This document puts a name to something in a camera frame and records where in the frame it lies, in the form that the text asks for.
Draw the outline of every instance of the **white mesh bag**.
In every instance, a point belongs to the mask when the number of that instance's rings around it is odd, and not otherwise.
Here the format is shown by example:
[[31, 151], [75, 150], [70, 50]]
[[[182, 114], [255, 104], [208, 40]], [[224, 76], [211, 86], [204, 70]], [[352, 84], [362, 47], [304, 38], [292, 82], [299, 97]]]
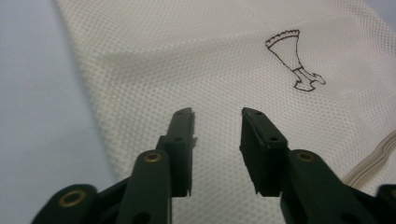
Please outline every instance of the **white mesh bag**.
[[238, 150], [243, 107], [348, 184], [396, 183], [396, 34], [362, 1], [58, 5], [120, 178], [175, 111], [195, 112], [192, 196], [174, 200], [174, 223], [284, 223]]

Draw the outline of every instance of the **zipper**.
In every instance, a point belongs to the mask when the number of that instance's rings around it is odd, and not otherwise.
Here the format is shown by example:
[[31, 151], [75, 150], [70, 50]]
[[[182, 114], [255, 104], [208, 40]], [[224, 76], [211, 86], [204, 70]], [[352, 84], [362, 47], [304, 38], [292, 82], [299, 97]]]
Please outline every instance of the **zipper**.
[[381, 170], [395, 148], [396, 131], [382, 140], [373, 153], [355, 166], [342, 181], [352, 188], [361, 189], [364, 184], [370, 181]]

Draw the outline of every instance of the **printed logo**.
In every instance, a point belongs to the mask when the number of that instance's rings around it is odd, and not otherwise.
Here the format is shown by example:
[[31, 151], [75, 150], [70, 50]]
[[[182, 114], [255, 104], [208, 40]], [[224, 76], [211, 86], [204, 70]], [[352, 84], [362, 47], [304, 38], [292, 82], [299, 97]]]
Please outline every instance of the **printed logo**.
[[298, 57], [298, 38], [299, 30], [285, 31], [274, 35], [265, 41], [265, 46], [275, 54], [275, 56], [297, 76], [294, 88], [299, 91], [313, 91], [312, 85], [318, 82], [325, 85], [326, 81], [322, 76], [305, 71]]

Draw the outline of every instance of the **textured fabric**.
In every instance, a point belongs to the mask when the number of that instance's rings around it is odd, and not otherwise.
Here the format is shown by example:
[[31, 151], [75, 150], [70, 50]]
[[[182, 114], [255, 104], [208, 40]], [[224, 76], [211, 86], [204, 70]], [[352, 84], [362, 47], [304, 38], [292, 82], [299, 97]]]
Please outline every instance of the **textured fabric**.
[[[119, 177], [173, 112], [196, 115], [174, 223], [284, 223], [238, 150], [242, 107], [346, 175], [396, 130], [396, 34], [362, 1], [58, 0]], [[396, 158], [362, 189], [396, 183]]]

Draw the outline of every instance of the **gray background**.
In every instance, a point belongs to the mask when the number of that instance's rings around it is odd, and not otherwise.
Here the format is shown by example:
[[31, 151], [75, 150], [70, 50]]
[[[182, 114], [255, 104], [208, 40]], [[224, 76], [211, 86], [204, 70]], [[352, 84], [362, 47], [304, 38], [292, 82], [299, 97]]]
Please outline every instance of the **gray background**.
[[[396, 30], [396, 1], [366, 2]], [[0, 223], [30, 223], [66, 186], [117, 182], [70, 41], [53, 1], [0, 1]]]

